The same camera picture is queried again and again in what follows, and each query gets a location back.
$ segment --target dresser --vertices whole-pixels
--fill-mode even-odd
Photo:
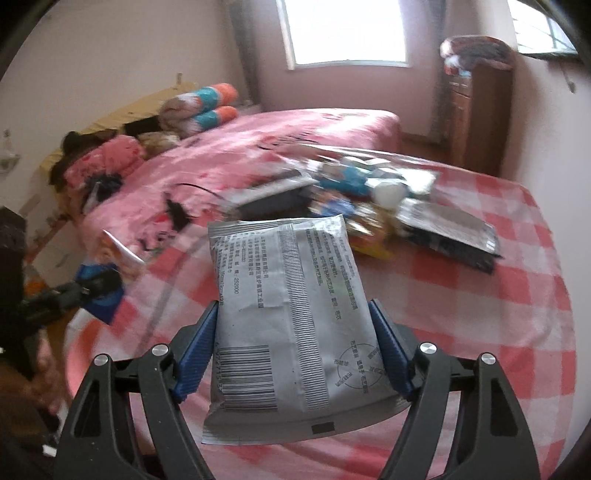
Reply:
[[[450,163],[499,176],[511,117],[513,72],[477,65],[450,79]]]

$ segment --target pillow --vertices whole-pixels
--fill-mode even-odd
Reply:
[[[144,163],[145,151],[139,142],[127,135],[117,137],[79,158],[64,173],[70,188],[81,190],[93,175],[120,174],[123,178]]]

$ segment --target pink bedsheet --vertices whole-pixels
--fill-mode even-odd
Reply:
[[[280,160],[278,153],[288,144],[317,142],[396,153],[400,133],[396,115],[376,110],[311,109],[240,117],[148,160],[126,178],[119,193],[79,223],[82,241],[89,250],[107,230],[136,253],[157,249],[170,227],[164,192],[170,191],[192,216],[207,218],[206,211],[217,205],[210,193],[171,188],[175,183],[194,183],[219,193],[244,188]]]

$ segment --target silver packet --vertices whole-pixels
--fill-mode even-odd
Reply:
[[[399,231],[413,243],[492,273],[500,257],[495,228],[462,210],[404,199],[395,215]]]

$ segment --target pink checkered blanket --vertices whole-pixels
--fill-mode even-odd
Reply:
[[[389,262],[356,257],[366,296],[380,299],[391,319],[411,326],[419,340],[449,354],[476,358],[486,351],[498,357],[530,425],[546,479],[569,428],[576,371],[570,301],[552,234],[520,185],[441,164],[427,167],[441,172],[438,201],[493,224],[504,257],[491,276],[401,241]],[[89,362],[101,352],[115,359],[143,353],[199,318],[217,298],[205,235],[205,228],[189,226],[129,292],[112,327],[95,323],[82,332],[78,347]],[[198,392],[182,405],[196,439],[209,388],[208,371]],[[451,394],[431,476],[445,467],[458,402]],[[287,445],[200,449],[220,480],[237,474],[268,480],[374,479],[404,419],[400,414],[356,432]],[[145,422],[139,423],[147,431]]]

